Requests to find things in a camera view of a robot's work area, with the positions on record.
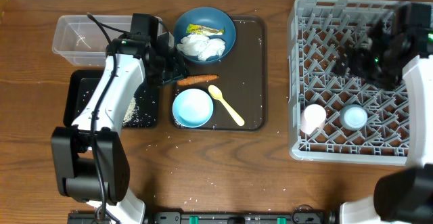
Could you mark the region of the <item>white tissue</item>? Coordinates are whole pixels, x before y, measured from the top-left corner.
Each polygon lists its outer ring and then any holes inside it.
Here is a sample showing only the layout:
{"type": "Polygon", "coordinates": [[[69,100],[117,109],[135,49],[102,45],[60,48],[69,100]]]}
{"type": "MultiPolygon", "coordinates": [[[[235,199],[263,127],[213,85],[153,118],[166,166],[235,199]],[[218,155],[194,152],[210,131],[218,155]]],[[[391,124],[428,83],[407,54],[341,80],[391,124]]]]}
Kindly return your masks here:
{"type": "Polygon", "coordinates": [[[185,55],[197,57],[199,61],[206,61],[213,56],[221,57],[225,50],[225,42],[222,39],[211,39],[206,35],[188,35],[181,39],[177,49],[185,55]]]}

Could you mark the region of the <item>yellow snack wrapper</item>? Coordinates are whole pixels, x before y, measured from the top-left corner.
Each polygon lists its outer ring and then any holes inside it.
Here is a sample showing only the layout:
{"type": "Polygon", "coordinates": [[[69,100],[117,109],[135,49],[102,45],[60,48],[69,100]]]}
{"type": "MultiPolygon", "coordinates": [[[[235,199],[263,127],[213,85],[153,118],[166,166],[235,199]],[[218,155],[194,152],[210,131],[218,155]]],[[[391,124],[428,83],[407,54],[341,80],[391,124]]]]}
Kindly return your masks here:
{"type": "Polygon", "coordinates": [[[223,35],[225,29],[216,29],[208,26],[203,26],[199,24],[189,24],[185,31],[189,35],[205,35],[205,36],[213,36],[213,35],[223,35]]]}

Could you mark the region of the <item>light blue bowl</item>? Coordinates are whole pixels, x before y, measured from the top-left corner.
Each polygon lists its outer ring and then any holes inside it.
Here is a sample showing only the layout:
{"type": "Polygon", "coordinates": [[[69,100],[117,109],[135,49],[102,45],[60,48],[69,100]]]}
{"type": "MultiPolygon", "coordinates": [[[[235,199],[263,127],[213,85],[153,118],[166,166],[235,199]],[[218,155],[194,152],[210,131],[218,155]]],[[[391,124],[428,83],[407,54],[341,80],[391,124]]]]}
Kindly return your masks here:
{"type": "Polygon", "coordinates": [[[187,128],[205,125],[212,117],[213,111],[212,98],[201,89],[186,89],[180,92],[172,105],[175,122],[187,128]]]}

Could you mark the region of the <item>light blue cup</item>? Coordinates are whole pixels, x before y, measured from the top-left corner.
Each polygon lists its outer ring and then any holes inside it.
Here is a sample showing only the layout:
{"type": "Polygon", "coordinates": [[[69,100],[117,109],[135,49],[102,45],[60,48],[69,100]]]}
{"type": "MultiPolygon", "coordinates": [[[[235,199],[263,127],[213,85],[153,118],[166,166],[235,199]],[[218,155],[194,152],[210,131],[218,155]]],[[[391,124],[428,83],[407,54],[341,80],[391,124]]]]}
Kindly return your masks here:
{"type": "Polygon", "coordinates": [[[344,128],[356,131],[365,126],[368,115],[362,106],[352,104],[341,109],[339,119],[344,128]]]}

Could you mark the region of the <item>pink cup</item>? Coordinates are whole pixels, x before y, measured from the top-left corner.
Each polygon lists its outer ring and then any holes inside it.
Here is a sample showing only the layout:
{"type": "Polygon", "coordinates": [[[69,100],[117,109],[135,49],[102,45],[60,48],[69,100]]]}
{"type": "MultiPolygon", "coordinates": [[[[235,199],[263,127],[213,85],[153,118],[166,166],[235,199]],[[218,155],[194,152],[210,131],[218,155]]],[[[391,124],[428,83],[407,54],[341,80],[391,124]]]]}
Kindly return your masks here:
{"type": "Polygon", "coordinates": [[[322,130],[326,118],[327,114],[323,106],[311,104],[300,115],[300,130],[307,135],[316,130],[322,130]]]}

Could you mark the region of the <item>white rice pile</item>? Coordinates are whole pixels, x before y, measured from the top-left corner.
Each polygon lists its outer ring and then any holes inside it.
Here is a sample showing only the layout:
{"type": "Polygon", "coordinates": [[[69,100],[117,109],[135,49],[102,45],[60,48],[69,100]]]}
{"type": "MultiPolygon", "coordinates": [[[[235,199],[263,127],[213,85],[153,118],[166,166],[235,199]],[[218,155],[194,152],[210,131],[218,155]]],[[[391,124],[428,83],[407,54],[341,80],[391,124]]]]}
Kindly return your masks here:
{"type": "Polygon", "coordinates": [[[133,118],[133,116],[135,114],[135,107],[136,107],[136,99],[133,97],[130,104],[129,104],[129,107],[127,108],[126,114],[124,116],[124,119],[122,122],[123,125],[126,125],[133,118]]]}

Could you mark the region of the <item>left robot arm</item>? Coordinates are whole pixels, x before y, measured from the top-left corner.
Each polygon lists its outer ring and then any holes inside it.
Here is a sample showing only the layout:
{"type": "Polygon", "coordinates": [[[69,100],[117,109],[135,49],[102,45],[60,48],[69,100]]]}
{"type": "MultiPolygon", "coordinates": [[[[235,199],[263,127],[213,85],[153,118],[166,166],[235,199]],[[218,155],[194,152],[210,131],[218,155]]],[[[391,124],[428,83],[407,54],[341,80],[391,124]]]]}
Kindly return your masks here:
{"type": "Polygon", "coordinates": [[[124,116],[142,86],[163,87],[189,75],[157,17],[133,14],[131,28],[108,39],[104,72],[85,109],[69,127],[56,127],[51,152],[58,191],[94,207],[92,223],[144,223],[145,203],[130,189],[120,141],[124,116]]]}

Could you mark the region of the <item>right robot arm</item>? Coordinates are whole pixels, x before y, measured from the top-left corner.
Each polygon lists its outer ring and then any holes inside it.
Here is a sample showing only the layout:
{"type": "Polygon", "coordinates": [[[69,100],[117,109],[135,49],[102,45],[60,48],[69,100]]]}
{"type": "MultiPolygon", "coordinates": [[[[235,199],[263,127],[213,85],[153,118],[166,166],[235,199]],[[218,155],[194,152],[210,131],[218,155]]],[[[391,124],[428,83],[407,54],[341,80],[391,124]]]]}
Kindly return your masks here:
{"type": "Polygon", "coordinates": [[[380,89],[405,84],[409,100],[409,151],[404,170],[378,180],[373,195],[346,202],[339,223],[432,222],[432,7],[403,2],[391,31],[379,18],[367,47],[346,46],[334,67],[380,89]]]}

